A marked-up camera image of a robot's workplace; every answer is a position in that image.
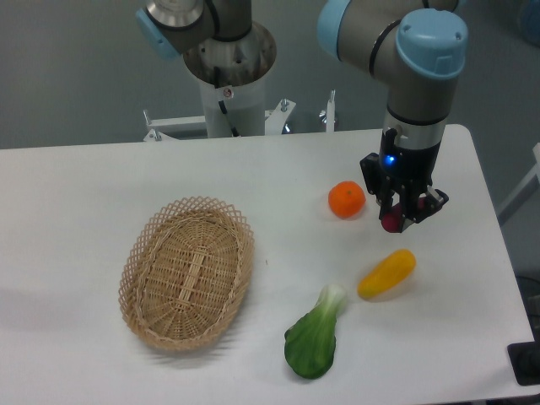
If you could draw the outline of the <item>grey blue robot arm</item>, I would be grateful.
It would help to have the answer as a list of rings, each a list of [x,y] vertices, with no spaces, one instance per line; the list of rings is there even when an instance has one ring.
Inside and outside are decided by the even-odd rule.
[[[360,167],[391,233],[438,213],[448,200],[434,188],[432,172],[466,61],[468,31],[457,8],[456,1],[328,1],[318,17],[321,48],[388,88],[380,149]],[[182,56],[202,85],[209,137],[262,134],[257,85],[277,51],[250,2],[147,1],[136,20],[157,53]]]

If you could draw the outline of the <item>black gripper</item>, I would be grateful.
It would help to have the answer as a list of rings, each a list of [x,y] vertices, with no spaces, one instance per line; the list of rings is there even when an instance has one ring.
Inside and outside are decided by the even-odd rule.
[[[368,154],[359,164],[367,191],[380,206],[379,219],[401,217],[403,232],[438,213],[449,197],[431,186],[440,143],[416,149],[405,148],[398,140],[396,128],[383,130],[379,153]],[[393,202],[395,193],[405,195],[402,213],[400,203]]]

